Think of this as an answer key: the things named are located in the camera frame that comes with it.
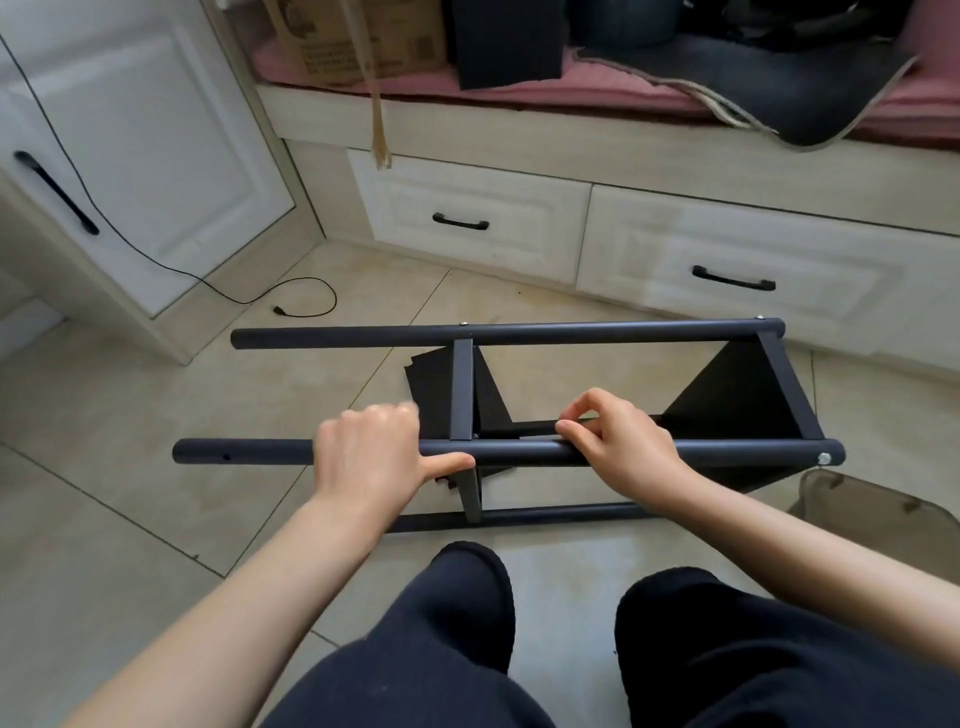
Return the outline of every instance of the pink mat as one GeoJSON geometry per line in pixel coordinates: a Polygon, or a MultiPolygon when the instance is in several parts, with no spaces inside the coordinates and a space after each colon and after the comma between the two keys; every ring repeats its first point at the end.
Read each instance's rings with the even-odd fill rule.
{"type": "MultiPolygon", "coordinates": [[[[873,106],[857,126],[859,132],[891,141],[960,140],[960,2],[915,0],[900,45],[920,56],[917,70],[905,77],[873,106]]],[[[267,81],[309,85],[287,62],[272,38],[253,54],[253,65],[267,81]]],[[[365,94],[363,84],[332,86],[331,90],[365,94]]],[[[464,99],[511,106],[628,109],[646,113],[712,118],[696,99],[664,85],[652,85],[626,71],[599,63],[576,61],[564,52],[559,79],[462,91],[456,71],[446,68],[381,79],[386,96],[464,99]]]]}

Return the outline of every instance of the black drawer handle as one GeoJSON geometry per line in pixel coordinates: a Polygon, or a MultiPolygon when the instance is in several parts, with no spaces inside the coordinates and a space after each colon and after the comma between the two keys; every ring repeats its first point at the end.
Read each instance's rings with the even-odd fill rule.
{"type": "Polygon", "coordinates": [[[457,228],[469,228],[472,231],[484,231],[490,226],[490,223],[486,220],[481,220],[479,223],[462,223],[459,220],[447,220],[446,216],[441,212],[433,213],[433,221],[435,223],[440,223],[441,225],[453,225],[457,228]]]}
{"type": "Polygon", "coordinates": [[[694,278],[703,279],[703,280],[715,280],[718,283],[726,283],[727,285],[738,285],[741,288],[750,288],[754,291],[776,291],[777,282],[775,280],[763,279],[758,283],[751,283],[748,280],[737,280],[737,279],[725,279],[723,276],[715,276],[713,273],[708,271],[702,265],[695,265],[690,269],[690,273],[693,274],[694,278]]]}
{"type": "Polygon", "coordinates": [[[30,152],[24,152],[23,150],[18,150],[13,153],[13,158],[20,162],[23,166],[28,169],[34,170],[37,175],[47,184],[50,185],[50,188],[60,196],[60,199],[68,206],[78,218],[80,218],[80,224],[84,226],[84,230],[89,232],[91,235],[99,235],[100,228],[97,227],[90,218],[86,216],[86,213],[81,210],[77,205],[70,199],[70,195],[63,191],[63,188],[57,184],[57,181],[50,176],[50,174],[40,166],[40,163],[36,161],[34,156],[30,152]]]}

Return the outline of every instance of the metal frame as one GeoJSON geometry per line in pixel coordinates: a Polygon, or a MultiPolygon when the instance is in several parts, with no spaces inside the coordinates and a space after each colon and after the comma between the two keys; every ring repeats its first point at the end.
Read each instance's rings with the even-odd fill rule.
{"type": "MultiPolygon", "coordinates": [[[[514,423],[479,347],[531,344],[727,341],[661,415],[681,458],[700,473],[747,492],[817,465],[839,465],[843,446],[824,437],[780,338],[780,319],[432,327],[249,328],[230,335],[236,349],[339,349],[435,346],[407,368],[420,404],[420,452],[465,451],[473,470],[455,473],[463,511],[400,516],[391,531],[649,518],[632,503],[484,510],[482,477],[515,467],[583,467],[562,440],[523,440],[554,432],[555,421],[514,423]]],[[[178,463],[309,465],[309,440],[186,439],[178,463]]]]}

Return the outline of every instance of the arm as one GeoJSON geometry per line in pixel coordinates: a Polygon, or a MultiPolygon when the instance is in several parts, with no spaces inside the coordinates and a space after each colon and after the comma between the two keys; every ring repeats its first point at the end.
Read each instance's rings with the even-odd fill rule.
{"type": "Polygon", "coordinates": [[[960,670],[960,588],[695,473],[670,434],[603,390],[557,422],[616,492],[696,534],[770,594],[960,670]],[[600,417],[573,422],[585,412],[600,417]]]}
{"type": "Polygon", "coordinates": [[[419,431],[411,402],[323,423],[316,495],[65,725],[249,725],[310,625],[420,485],[473,467],[463,453],[420,457],[419,431]]]}

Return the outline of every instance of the leg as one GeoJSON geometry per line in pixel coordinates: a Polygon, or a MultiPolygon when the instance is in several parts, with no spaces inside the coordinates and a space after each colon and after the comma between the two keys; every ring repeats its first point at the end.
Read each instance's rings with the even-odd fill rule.
{"type": "Polygon", "coordinates": [[[960,718],[952,673],[700,569],[637,582],[620,601],[614,632],[634,726],[946,726],[960,718]]]}
{"type": "Polygon", "coordinates": [[[496,554],[450,544],[366,638],[320,661],[263,725],[552,728],[506,676],[514,628],[510,578],[496,554]]]}

